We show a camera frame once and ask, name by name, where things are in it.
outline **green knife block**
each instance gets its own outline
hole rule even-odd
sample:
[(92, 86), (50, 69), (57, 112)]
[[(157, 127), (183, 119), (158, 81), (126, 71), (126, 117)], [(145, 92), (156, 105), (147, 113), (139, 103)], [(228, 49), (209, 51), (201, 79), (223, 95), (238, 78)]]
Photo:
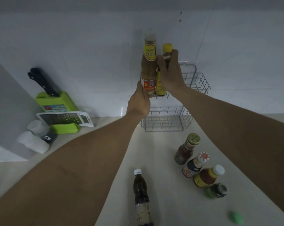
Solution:
[(60, 97), (53, 97), (46, 92), (39, 93), (35, 100), (46, 112), (77, 111), (76, 106), (66, 92), (59, 93)]

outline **countertop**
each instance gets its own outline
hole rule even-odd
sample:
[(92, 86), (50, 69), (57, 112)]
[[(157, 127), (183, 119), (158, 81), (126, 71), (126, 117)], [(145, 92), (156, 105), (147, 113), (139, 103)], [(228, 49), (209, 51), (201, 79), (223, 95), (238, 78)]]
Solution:
[[(95, 128), (83, 127), (79, 133), (59, 135), (48, 152), (29, 161), (0, 163), (0, 196), (68, 141), (116, 119), (99, 118), (94, 121)], [(226, 197), (206, 198), (203, 190), (182, 174), (182, 166), (175, 163), (174, 154), (190, 132), (201, 137), (193, 155), (206, 151), (210, 160), (205, 167), (221, 164), (225, 168), (226, 172), (218, 182), (227, 186), (229, 194)], [(137, 126), (96, 226), (136, 225), (132, 189), (135, 169), (142, 170), (147, 183), (155, 225), (233, 225), (227, 217), (229, 211), (240, 213), (245, 225), (284, 225), (284, 213), (215, 147), (194, 121), (182, 132), (146, 133), (140, 125)]]

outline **soy sauce bottle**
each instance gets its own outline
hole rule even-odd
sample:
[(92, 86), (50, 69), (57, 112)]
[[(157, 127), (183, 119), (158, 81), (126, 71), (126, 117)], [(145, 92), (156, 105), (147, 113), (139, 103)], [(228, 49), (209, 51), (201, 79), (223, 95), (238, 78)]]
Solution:
[(133, 191), (135, 193), (138, 226), (153, 226), (149, 211), (147, 186), (144, 178), (141, 175), (142, 171), (140, 169), (136, 169), (134, 174), (135, 180), (133, 182)]

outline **white tile wall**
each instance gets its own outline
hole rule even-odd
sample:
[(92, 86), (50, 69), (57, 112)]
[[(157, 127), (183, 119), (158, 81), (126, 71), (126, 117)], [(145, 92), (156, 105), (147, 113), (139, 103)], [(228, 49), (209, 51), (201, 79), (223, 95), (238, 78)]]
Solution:
[[(149, 1), (156, 6), (0, 3), (0, 63), (32, 97), (41, 88), (26, 73), (38, 66), (80, 110), (120, 116), (139, 80), (144, 31), (153, 28), (158, 53), (172, 42), (179, 59), (204, 73), (209, 95), (256, 112), (284, 112), (284, 0)], [(179, 104), (174, 98), (151, 103)]]

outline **green lid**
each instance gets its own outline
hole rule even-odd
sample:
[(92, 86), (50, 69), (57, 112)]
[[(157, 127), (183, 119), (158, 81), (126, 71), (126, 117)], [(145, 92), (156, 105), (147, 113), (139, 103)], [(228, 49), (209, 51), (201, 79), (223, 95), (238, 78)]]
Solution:
[(200, 143), (200, 136), (197, 133), (190, 133), (187, 140), (192, 145), (198, 145)]
[(232, 221), (232, 223), (238, 224), (238, 225), (244, 224), (244, 218), (239, 213), (230, 212), (229, 216), (230, 216), (230, 220)]

